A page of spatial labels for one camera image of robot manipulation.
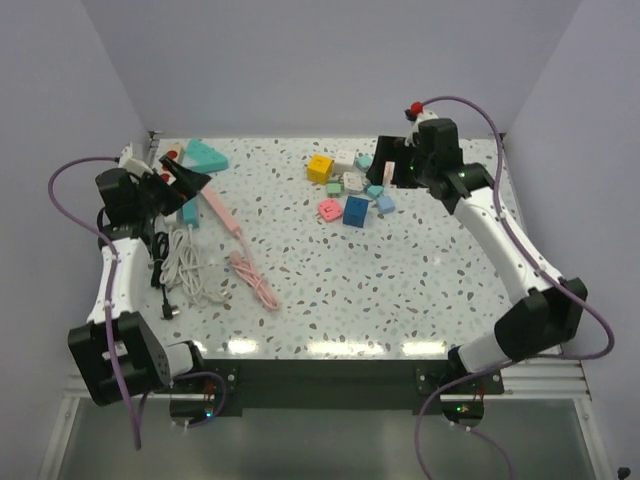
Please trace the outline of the peach starfish cube adapter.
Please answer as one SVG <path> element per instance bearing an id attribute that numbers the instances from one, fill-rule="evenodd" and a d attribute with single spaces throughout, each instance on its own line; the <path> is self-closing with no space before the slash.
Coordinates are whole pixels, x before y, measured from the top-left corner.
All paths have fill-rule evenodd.
<path id="1" fill-rule="evenodd" d="M 382 185 L 387 187 L 392 184 L 395 173 L 395 163 L 386 161 L 383 168 Z"/>

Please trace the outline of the beige red power strip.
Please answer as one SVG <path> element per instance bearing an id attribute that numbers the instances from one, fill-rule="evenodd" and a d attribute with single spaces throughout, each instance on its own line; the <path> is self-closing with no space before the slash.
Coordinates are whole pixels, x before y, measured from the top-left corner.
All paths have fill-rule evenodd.
<path id="1" fill-rule="evenodd" d="M 161 154 L 160 159 L 168 159 L 171 161 L 171 167 L 167 167 L 160 162 L 159 175 L 161 179 L 168 185 L 181 188 L 184 183 L 184 165 L 185 149 L 181 143 L 172 143 Z"/>

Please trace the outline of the teal power strip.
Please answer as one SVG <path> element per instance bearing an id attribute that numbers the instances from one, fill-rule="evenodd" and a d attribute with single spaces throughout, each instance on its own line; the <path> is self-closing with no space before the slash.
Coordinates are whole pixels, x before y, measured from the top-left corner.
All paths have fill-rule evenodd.
<path id="1" fill-rule="evenodd" d="M 197 229 L 199 227 L 199 214 L 197 209 L 197 199 L 193 198 L 182 206 L 182 223 L 188 227 Z"/>
<path id="2" fill-rule="evenodd" d="M 202 174 L 211 174 L 229 168 L 228 158 L 200 139 L 191 139 L 185 149 L 182 165 Z"/>

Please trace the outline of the teal cube plug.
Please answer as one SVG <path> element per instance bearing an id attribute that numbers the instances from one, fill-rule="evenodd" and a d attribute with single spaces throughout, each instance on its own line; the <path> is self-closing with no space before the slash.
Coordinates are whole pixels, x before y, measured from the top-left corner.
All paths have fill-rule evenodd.
<path id="1" fill-rule="evenodd" d="M 373 158 L 366 154 L 359 155 L 354 160 L 354 166 L 362 172 L 367 172 L 371 168 L 372 163 Z"/>

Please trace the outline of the light blue cube plug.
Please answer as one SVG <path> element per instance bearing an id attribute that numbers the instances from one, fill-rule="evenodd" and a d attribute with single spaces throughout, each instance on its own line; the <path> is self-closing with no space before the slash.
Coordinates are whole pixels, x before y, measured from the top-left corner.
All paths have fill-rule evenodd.
<path id="1" fill-rule="evenodd" d="M 389 214 L 395 210 L 395 203 L 388 195 L 381 195 L 376 199 L 376 207 L 380 214 Z"/>

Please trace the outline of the white square plug adapter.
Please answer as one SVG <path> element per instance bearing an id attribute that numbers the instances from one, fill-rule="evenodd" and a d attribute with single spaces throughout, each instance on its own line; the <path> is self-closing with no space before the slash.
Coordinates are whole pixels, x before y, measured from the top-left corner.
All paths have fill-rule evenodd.
<path id="1" fill-rule="evenodd" d="M 366 180 L 357 172 L 345 172 L 341 177 L 344 191 L 350 195 L 362 194 L 366 188 Z"/>

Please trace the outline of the white cartoon cube adapter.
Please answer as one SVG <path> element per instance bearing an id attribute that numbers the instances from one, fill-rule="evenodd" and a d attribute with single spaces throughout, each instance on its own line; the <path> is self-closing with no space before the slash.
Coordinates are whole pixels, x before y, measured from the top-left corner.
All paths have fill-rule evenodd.
<path id="1" fill-rule="evenodd" d="M 355 152 L 351 150 L 337 150 L 333 159 L 333 173 L 342 175 L 354 168 Z"/>

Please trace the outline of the dark blue cube adapter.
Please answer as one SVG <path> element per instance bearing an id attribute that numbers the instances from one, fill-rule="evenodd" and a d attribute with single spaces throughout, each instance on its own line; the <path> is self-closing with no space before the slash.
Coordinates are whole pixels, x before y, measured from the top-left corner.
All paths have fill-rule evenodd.
<path id="1" fill-rule="evenodd" d="M 343 224 L 363 228 L 368 207 L 368 200 L 356 196 L 348 196 L 343 209 Z"/>

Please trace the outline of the white green cube adapter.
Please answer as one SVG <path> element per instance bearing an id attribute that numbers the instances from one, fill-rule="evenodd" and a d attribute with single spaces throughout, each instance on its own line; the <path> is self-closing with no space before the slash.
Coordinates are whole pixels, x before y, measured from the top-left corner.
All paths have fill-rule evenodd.
<path id="1" fill-rule="evenodd" d="M 326 194 L 329 198 L 339 198 L 343 193 L 343 186 L 339 181 L 329 181 L 326 184 Z"/>

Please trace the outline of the yellow cube plug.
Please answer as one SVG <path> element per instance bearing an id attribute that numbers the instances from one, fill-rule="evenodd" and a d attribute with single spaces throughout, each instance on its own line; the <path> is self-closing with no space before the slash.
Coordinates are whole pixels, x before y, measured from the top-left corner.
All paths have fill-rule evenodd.
<path id="1" fill-rule="evenodd" d="M 333 164 L 329 157 L 313 155 L 307 165 L 307 179 L 312 183 L 326 185 L 332 175 Z"/>

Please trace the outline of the pink cube adapter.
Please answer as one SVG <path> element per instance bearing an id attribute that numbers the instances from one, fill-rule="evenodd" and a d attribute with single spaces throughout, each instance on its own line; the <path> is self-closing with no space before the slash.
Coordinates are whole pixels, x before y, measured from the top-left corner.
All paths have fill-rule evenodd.
<path id="1" fill-rule="evenodd" d="M 336 221 L 343 216 L 343 209 L 335 198 L 327 198 L 321 201 L 317 210 L 320 218 L 327 223 Z"/>

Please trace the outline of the white pink power strip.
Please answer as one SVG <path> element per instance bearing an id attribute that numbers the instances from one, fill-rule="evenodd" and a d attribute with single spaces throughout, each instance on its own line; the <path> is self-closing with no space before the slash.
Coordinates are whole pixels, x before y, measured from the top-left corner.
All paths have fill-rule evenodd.
<path id="1" fill-rule="evenodd" d="M 236 221 L 229 209 L 224 205 L 221 199 L 216 195 L 214 190 L 210 186 L 204 187 L 200 191 L 200 195 L 211 207 L 213 212 L 218 216 L 227 230 L 236 238 L 240 238 L 242 230 L 239 223 Z"/>

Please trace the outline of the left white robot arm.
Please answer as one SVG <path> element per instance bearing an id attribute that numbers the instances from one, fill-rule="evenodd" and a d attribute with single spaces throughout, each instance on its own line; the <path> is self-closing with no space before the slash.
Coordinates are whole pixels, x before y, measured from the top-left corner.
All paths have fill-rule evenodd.
<path id="1" fill-rule="evenodd" d="M 68 347 L 93 401 L 110 405 L 165 389 L 200 390 L 207 368 L 191 341 L 163 346 L 142 314 L 147 288 L 158 283 L 155 220 L 177 212 L 207 184 L 201 173 L 166 154 L 153 169 L 121 156 L 95 183 L 103 207 L 92 231 L 103 270 L 86 323 L 68 333 Z"/>

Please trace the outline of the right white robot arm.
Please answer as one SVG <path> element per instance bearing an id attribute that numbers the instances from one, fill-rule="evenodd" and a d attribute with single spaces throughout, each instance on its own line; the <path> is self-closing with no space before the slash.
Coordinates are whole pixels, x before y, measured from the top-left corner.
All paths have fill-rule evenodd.
<path id="1" fill-rule="evenodd" d="M 471 233 L 511 302 L 488 333 L 450 349 L 445 379 L 452 390 L 469 392 L 481 372 L 533 358 L 575 337 L 587 297 L 584 282 L 566 279 L 544 261 L 502 207 L 487 169 L 465 163 L 455 127 L 435 122 L 408 138 L 379 137 L 368 177 L 382 178 L 387 164 L 395 167 L 397 186 L 428 189 Z"/>

